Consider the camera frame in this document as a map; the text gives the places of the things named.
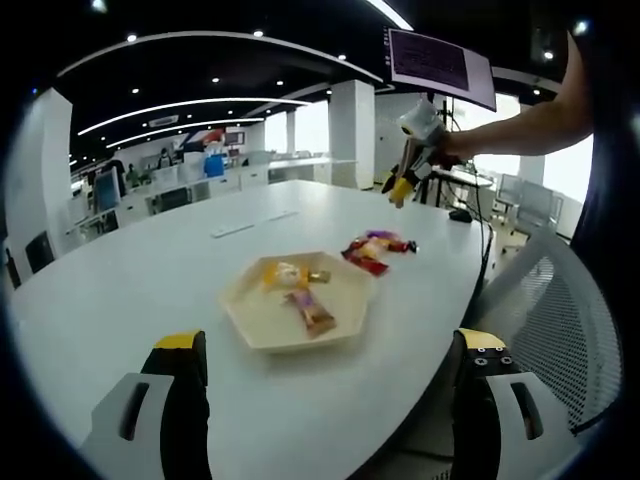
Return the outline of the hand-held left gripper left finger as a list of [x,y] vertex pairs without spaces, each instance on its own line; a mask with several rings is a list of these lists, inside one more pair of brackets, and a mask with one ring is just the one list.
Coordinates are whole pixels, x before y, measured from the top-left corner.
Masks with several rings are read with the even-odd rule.
[[81,452],[103,479],[210,479],[206,336],[166,336],[96,405]]

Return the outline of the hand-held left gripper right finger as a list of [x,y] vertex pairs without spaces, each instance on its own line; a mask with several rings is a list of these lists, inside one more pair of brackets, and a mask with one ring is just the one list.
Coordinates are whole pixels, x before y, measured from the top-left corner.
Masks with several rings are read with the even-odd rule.
[[581,446],[568,412],[498,337],[454,332],[454,479],[556,479]]

